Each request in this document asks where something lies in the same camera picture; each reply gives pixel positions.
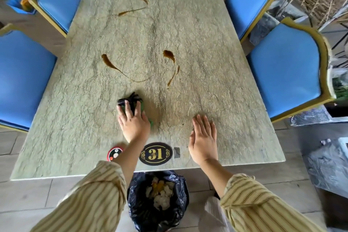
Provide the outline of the person's right hand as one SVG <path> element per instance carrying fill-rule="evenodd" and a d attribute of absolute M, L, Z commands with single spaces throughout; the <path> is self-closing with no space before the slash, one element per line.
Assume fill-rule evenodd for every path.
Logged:
<path fill-rule="evenodd" d="M 192 119 L 192 123 L 195 131 L 195 143 L 194 150 L 189 151 L 192 159 L 200 167 L 206 161 L 217 161 L 218 160 L 218 150 L 217 142 L 211 137 L 211 122 L 208 120 L 208 136 L 203 136 L 200 134 L 199 125 L 197 122 L 197 115 Z"/>

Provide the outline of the person's left hand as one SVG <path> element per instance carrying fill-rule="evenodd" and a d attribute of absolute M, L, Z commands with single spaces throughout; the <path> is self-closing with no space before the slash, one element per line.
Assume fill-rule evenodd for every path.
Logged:
<path fill-rule="evenodd" d="M 150 136 L 150 121 L 148 120 L 145 111 L 142 112 L 142 118 L 137 118 L 133 116 L 127 101 L 125 102 L 125 105 L 126 123 L 119 124 L 124 138 L 129 144 L 138 143 L 144 147 Z"/>

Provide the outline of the green and black cleaning cloth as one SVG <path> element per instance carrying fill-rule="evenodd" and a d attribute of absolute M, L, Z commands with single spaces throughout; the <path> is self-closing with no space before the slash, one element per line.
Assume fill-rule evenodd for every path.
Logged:
<path fill-rule="evenodd" d="M 128 97 L 125 98 L 121 98 L 117 101 L 117 108 L 121 108 L 122 112 L 124 114 L 125 113 L 125 102 L 129 103 L 130 106 L 130 110 L 133 114 L 133 116 L 135 116 L 135 111 L 136 111 L 136 107 L 137 107 L 137 103 L 140 102 L 140 115 L 142 114 L 142 112 L 144 111 L 144 102 L 143 99 L 139 96 L 139 94 L 137 94 L 136 92 L 131 93 Z"/>

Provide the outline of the person's left forearm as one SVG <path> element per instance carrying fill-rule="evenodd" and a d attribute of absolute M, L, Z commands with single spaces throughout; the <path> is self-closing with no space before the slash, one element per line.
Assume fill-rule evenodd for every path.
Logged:
<path fill-rule="evenodd" d="M 145 140 L 134 140 L 115 161 L 99 161 L 30 232 L 115 232 Z"/>

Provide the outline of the person's right forearm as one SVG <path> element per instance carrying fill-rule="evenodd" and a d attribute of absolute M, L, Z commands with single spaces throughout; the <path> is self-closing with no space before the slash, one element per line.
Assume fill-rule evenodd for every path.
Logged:
<path fill-rule="evenodd" d="M 220 192 L 220 206 L 234 232 L 326 232 L 246 174 L 231 174 L 218 161 L 203 172 Z"/>

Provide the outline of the black oval table number plate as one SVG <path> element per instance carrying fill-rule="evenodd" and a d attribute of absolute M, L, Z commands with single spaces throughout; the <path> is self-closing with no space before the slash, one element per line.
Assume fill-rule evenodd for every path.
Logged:
<path fill-rule="evenodd" d="M 140 153 L 139 160 L 150 166 L 166 164 L 173 156 L 173 149 L 163 142 L 146 144 Z"/>

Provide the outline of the round red black sticker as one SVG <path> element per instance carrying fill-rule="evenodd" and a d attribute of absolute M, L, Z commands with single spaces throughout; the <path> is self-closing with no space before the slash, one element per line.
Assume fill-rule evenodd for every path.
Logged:
<path fill-rule="evenodd" d="M 120 146 L 112 147 L 107 153 L 107 161 L 113 161 L 123 152 L 123 150 L 124 149 Z"/>

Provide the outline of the brown sauce spill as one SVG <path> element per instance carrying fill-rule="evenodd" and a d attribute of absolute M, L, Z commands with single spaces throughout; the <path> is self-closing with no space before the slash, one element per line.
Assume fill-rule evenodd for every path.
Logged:
<path fill-rule="evenodd" d="M 150 76 L 144 80 L 134 80 L 132 78 L 130 78 L 129 76 L 127 76 L 125 73 L 123 73 L 120 69 L 118 69 L 108 58 L 107 54 L 102 54 L 101 55 L 101 58 L 103 60 L 103 62 L 105 63 L 106 66 L 114 69 L 114 70 L 117 70 L 118 72 L 120 72 L 123 76 L 125 76 L 126 78 L 128 78 L 129 80 L 131 80 L 132 82 L 134 83 L 141 83 L 141 82 L 145 82 L 145 81 L 148 81 L 150 80 L 153 76 Z"/>
<path fill-rule="evenodd" d="M 170 87 L 170 85 L 171 85 L 173 79 L 174 79 L 175 76 L 179 73 L 179 71 L 180 71 L 180 66 L 178 65 L 176 71 L 174 71 L 172 77 L 170 78 L 170 80 L 169 80 L 168 83 L 167 83 L 167 88 Z"/>
<path fill-rule="evenodd" d="M 175 64 L 175 56 L 174 56 L 173 52 L 165 49 L 165 50 L 163 50 L 163 56 L 165 58 L 170 59 L 173 62 L 173 64 Z"/>

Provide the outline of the food waste scraps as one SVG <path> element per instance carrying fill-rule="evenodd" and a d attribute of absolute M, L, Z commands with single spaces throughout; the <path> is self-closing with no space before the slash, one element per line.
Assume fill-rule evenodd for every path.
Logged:
<path fill-rule="evenodd" d="M 157 210 L 167 210 L 170 207 L 170 200 L 174 194 L 175 183 L 153 177 L 151 185 L 146 188 L 146 197 L 153 200 Z"/>

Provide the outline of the person's white trouser leg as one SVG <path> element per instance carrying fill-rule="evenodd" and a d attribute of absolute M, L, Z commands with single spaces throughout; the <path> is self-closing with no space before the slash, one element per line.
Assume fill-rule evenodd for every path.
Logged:
<path fill-rule="evenodd" d="M 206 200 L 198 221 L 198 230 L 199 232 L 231 232 L 229 222 L 217 197 L 211 196 Z"/>

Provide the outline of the black trash bag bin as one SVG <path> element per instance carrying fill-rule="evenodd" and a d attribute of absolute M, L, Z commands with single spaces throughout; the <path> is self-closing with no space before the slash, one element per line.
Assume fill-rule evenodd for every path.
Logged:
<path fill-rule="evenodd" d="M 154 207 L 154 202 L 145 195 L 153 177 L 175 183 L 170 207 L 163 211 Z M 189 206 L 186 180 L 175 171 L 134 173 L 127 191 L 129 216 L 138 232 L 167 232 L 176 228 Z"/>

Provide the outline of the grey marble print slab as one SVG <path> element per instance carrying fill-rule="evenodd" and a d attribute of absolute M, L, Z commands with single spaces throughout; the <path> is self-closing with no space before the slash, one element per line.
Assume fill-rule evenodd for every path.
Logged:
<path fill-rule="evenodd" d="M 274 1 L 252 29 L 249 40 L 254 46 L 258 45 L 284 18 L 289 17 L 295 23 L 301 23 L 308 19 L 308 15 L 304 11 L 292 4 L 288 4 L 288 2 L 285 2 L 285 10 L 283 10 L 282 14 L 277 16 L 278 10 L 280 10 L 284 2 L 285 0 Z"/>
<path fill-rule="evenodd" d="M 302 127 L 317 124 L 348 123 L 348 116 L 333 117 L 324 105 L 291 116 L 289 124 L 292 127 Z"/>
<path fill-rule="evenodd" d="M 303 161 L 315 187 L 348 199 L 348 137 L 326 141 Z"/>

